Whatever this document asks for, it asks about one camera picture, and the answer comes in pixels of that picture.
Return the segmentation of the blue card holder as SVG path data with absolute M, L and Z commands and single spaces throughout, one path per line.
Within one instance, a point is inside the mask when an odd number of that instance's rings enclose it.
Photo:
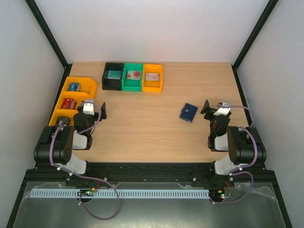
M 180 119 L 191 123 L 196 115 L 198 107 L 186 103 L 181 110 Z

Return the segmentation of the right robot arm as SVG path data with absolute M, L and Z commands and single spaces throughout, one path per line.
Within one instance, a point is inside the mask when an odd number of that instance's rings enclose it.
M 229 125 L 231 108 L 236 107 L 249 110 L 227 102 L 218 103 L 216 109 L 210 107 L 206 100 L 200 112 L 209 121 L 208 148 L 214 152 L 228 153 L 224 158 L 215 161 L 214 170 L 207 174 L 208 183 L 212 186 L 218 186 L 224 180 L 224 175 L 231 175 L 266 161 L 266 149 L 255 127 Z

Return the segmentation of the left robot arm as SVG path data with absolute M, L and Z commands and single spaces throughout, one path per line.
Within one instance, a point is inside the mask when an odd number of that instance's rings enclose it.
M 85 100 L 73 116 L 73 125 L 66 118 L 44 127 L 33 152 L 35 162 L 48 163 L 71 176 L 85 174 L 87 161 L 74 155 L 73 150 L 90 150 L 95 127 L 106 118 L 106 103 L 98 107 L 93 99 Z

